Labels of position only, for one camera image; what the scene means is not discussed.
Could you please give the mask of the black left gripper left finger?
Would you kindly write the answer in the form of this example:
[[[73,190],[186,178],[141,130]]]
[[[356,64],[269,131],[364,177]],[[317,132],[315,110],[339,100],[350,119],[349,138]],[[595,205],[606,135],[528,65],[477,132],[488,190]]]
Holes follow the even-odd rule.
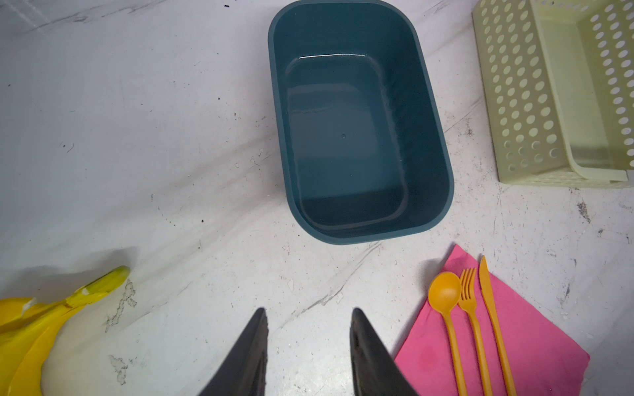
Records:
[[[264,395],[267,369],[267,315],[258,308],[200,395]]]

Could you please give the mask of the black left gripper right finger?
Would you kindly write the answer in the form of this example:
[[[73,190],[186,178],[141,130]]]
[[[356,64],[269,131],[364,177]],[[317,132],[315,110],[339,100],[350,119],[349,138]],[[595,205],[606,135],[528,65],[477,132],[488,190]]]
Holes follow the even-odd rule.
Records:
[[[360,308],[353,310],[349,338],[355,395],[417,395]]]

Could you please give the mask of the yellow plastic spoon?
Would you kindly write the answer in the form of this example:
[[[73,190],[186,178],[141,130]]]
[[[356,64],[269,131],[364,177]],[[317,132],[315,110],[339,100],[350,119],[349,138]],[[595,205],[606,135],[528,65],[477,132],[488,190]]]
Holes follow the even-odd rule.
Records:
[[[452,310],[457,306],[460,292],[461,283],[458,276],[452,272],[441,272],[434,278],[429,287],[428,301],[431,307],[441,314],[447,329],[458,394],[467,396],[467,384],[457,345],[457,335],[452,322]]]

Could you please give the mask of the orange plastic fork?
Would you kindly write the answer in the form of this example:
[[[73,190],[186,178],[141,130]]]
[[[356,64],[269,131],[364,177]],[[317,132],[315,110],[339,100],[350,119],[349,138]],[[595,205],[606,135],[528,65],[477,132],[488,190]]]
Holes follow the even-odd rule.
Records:
[[[492,396],[493,389],[490,381],[490,371],[485,355],[485,346],[482,339],[480,324],[476,315],[477,301],[475,297],[475,276],[476,269],[474,267],[462,271],[460,276],[461,293],[458,305],[467,314],[472,326],[484,396]]]

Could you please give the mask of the orange plastic knife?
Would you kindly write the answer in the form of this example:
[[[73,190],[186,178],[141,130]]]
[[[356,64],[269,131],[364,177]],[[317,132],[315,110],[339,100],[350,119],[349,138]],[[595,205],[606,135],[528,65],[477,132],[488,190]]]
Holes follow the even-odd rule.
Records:
[[[513,374],[510,368],[505,341],[500,328],[500,321],[495,304],[495,296],[493,292],[492,282],[490,279],[490,271],[485,256],[480,259],[479,266],[480,289],[485,302],[485,307],[490,317],[491,325],[494,332],[495,343],[500,359],[500,366],[503,373],[505,388],[508,396],[517,396],[517,389],[514,383]]]

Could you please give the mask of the pink paper napkin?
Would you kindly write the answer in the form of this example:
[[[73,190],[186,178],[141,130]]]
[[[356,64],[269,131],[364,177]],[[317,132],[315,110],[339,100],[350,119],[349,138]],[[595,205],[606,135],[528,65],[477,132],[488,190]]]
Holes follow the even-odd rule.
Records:
[[[475,299],[494,395],[507,395],[495,334],[480,292],[477,260],[453,246],[442,272],[460,276],[476,268]],[[495,305],[518,395],[580,395],[589,354],[517,292],[490,274]],[[452,311],[468,395],[483,395],[472,325],[462,309]],[[419,395],[458,395],[447,329],[428,301],[419,311],[396,365]]]

